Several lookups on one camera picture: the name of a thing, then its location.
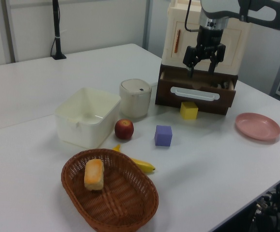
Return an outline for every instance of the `apple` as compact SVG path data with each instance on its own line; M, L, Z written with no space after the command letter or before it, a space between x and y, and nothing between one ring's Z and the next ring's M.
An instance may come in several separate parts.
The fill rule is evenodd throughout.
M133 123L129 119L120 119L115 124L115 135L119 139L130 139L133 135Z

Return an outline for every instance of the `block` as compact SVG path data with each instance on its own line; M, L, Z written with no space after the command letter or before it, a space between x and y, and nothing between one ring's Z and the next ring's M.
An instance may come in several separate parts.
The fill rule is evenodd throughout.
M170 126L156 126L155 145L170 146L172 140L172 129Z
M183 119L196 119L198 114L198 107L194 102L184 101L180 106L180 115Z

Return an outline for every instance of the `drawer handle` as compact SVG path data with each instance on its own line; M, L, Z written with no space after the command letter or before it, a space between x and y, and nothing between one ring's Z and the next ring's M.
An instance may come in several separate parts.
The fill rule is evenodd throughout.
M213 101L218 100L220 98L220 95L218 93L210 93L187 88L171 87L170 91L171 93L174 93L175 95L180 97L199 99L205 101Z

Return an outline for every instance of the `cabinet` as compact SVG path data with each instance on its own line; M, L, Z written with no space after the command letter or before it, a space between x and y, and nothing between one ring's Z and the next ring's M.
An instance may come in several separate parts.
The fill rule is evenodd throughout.
M197 32L185 30L185 17L188 1L176 1L168 9L168 25L162 64L168 66L185 67L183 59L187 46L197 45ZM192 2L187 28L198 29L201 5ZM250 24L237 19L229 19L228 26L223 31L221 43L226 45L224 61L215 69L216 73L237 75L244 55L246 41L250 31ZM202 60L195 66L195 70L207 71L210 61Z

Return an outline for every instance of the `black pole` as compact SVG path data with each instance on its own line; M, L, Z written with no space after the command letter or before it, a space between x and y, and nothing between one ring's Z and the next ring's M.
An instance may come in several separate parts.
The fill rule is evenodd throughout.
M58 7L58 0L53 0L56 54L52 57L54 59L66 59L66 56L61 52Z

